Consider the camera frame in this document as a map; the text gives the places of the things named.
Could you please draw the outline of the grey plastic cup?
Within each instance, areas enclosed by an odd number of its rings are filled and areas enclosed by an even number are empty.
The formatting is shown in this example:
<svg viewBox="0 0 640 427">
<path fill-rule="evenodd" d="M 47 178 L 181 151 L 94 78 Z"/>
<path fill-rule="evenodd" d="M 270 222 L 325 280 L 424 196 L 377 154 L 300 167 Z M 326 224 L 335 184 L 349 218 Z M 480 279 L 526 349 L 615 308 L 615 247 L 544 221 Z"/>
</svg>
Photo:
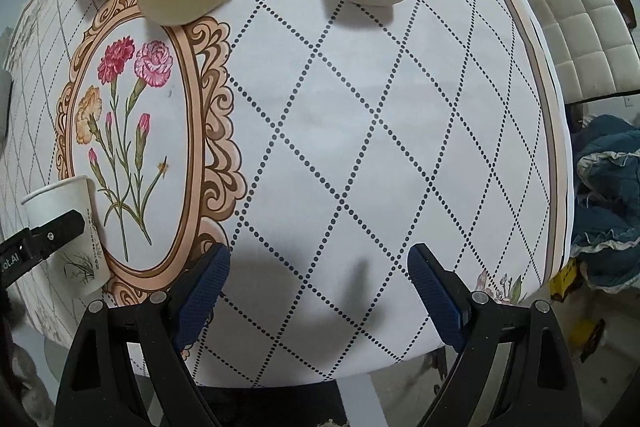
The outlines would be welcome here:
<svg viewBox="0 0 640 427">
<path fill-rule="evenodd" d="M 11 105 L 11 96 L 13 88 L 13 79 L 11 74 L 0 69 L 0 141 L 6 139 L 9 127 L 9 113 Z"/>
</svg>

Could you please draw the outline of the teal ruffled blanket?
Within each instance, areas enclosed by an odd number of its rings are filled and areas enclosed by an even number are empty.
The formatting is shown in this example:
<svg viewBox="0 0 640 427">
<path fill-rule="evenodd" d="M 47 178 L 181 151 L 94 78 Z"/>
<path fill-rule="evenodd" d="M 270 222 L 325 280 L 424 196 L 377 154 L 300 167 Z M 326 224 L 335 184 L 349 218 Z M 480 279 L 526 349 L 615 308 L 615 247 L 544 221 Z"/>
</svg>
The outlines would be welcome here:
<svg viewBox="0 0 640 427">
<path fill-rule="evenodd" d="M 609 294 L 639 285 L 639 129 L 613 115 L 573 138 L 575 210 L 570 257 Z"/>
</svg>

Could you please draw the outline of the floral patterned tablecloth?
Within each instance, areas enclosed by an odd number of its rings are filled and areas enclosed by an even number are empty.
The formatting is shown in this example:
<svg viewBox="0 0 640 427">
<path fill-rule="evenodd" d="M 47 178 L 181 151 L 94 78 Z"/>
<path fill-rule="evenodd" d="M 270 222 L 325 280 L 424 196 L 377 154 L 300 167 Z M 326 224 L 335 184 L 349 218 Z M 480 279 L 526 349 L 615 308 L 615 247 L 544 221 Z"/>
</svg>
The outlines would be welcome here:
<svg viewBox="0 0 640 427">
<path fill-rule="evenodd" d="M 1 226 L 88 178 L 110 305 L 232 256 L 201 385 L 315 383 L 424 355 L 423 243 L 518 303 L 566 259 L 558 82 L 526 0 L 224 0 L 162 26 L 138 0 L 20 0 Z"/>
</svg>

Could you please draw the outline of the cream padded chair right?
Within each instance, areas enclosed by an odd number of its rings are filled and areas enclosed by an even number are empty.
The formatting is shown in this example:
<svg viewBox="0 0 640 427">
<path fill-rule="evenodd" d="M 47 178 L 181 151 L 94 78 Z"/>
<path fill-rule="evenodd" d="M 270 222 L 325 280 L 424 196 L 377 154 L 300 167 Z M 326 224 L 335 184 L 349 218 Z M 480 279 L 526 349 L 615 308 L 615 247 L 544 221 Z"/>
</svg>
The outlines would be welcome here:
<svg viewBox="0 0 640 427">
<path fill-rule="evenodd" d="M 566 104 L 639 91 L 639 52 L 614 0 L 527 1 Z"/>
</svg>

